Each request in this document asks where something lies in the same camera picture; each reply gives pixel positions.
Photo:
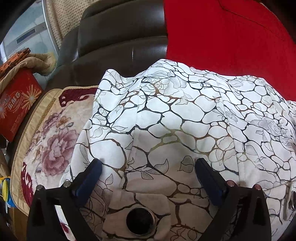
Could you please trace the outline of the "white crackle-print coat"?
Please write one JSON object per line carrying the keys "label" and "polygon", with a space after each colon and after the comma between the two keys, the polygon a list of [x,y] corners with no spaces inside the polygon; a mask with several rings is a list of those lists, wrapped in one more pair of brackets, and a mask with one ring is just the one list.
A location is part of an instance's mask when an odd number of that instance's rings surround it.
{"label": "white crackle-print coat", "polygon": [[86,206],[100,240],[135,240],[137,206],[156,216],[146,240],[198,240],[216,214],[198,181],[204,158],[226,180],[262,187],[279,240],[295,211],[295,102],[263,78],[224,76],[162,59],[134,77],[106,71],[63,180],[102,161]]}

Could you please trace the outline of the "yellow blue toy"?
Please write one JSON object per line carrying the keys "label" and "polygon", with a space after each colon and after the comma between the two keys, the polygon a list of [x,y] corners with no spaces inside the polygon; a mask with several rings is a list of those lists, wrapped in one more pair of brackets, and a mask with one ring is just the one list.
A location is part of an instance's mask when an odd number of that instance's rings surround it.
{"label": "yellow blue toy", "polygon": [[16,207],[10,191],[10,177],[1,177],[2,197],[8,207]]}

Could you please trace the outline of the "floral red plush blanket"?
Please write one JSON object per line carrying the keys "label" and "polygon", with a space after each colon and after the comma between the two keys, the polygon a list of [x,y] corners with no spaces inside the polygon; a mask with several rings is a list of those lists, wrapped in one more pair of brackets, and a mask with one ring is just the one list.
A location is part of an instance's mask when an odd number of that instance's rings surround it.
{"label": "floral red plush blanket", "polygon": [[29,215],[37,185],[59,187],[74,147],[92,114],[97,86],[55,88],[43,95],[14,154],[10,191],[17,209]]}

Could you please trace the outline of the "red gift box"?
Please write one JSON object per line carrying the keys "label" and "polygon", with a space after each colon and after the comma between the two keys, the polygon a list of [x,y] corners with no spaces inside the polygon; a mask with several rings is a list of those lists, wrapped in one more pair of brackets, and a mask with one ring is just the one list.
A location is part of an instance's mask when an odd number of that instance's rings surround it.
{"label": "red gift box", "polygon": [[43,89],[29,68],[20,69],[1,94],[1,136],[12,142]]}

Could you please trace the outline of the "beige fur-trimmed coat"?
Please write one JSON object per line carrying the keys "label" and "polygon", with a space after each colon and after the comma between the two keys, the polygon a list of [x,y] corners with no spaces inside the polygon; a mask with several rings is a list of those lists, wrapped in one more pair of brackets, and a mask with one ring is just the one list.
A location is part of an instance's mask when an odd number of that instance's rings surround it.
{"label": "beige fur-trimmed coat", "polygon": [[53,72],[57,64],[57,59],[53,52],[44,54],[27,54],[18,64],[13,66],[9,71],[1,70],[1,93],[22,68],[28,68],[33,73],[48,76]]}

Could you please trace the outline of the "orange black patterned cloth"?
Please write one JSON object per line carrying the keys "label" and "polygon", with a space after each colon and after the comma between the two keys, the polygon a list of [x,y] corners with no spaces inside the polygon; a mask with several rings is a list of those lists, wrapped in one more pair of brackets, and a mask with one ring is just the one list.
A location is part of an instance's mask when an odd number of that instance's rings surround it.
{"label": "orange black patterned cloth", "polygon": [[27,58],[30,52],[31,50],[29,48],[25,48],[13,54],[13,56],[11,56],[4,64],[1,65],[0,78],[3,79],[10,70],[12,70],[22,60]]}

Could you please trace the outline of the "red folded quilt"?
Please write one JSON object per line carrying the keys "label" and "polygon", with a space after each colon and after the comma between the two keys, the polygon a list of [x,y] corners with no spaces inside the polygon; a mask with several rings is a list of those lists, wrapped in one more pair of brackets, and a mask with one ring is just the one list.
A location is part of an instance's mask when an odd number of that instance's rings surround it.
{"label": "red folded quilt", "polygon": [[295,43],[257,1],[164,1],[166,57],[222,75],[264,78],[295,100]]}

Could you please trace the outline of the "silver refrigerator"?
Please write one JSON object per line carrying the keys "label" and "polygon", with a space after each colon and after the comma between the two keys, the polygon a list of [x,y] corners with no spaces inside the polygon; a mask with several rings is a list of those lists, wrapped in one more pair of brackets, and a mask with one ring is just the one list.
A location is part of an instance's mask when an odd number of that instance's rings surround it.
{"label": "silver refrigerator", "polygon": [[25,48],[32,53],[58,54],[46,13],[46,1],[34,1],[8,30],[1,40],[1,63]]}

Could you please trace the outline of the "dark brown leather sofa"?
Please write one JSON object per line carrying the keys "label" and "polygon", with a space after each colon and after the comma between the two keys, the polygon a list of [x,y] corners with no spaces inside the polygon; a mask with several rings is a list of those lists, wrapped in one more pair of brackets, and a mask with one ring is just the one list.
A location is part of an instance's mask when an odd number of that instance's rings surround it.
{"label": "dark brown leather sofa", "polygon": [[62,40],[46,91],[99,84],[108,69],[133,77],[167,54],[163,1],[98,1]]}

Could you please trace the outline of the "beige dotted curtain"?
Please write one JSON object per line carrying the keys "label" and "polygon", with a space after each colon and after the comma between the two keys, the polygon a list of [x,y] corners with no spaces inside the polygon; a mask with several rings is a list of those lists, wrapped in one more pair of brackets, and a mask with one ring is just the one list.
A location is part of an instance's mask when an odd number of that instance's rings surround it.
{"label": "beige dotted curtain", "polygon": [[95,2],[96,0],[45,1],[45,13],[58,49],[60,49],[64,37],[79,25],[84,11]]}

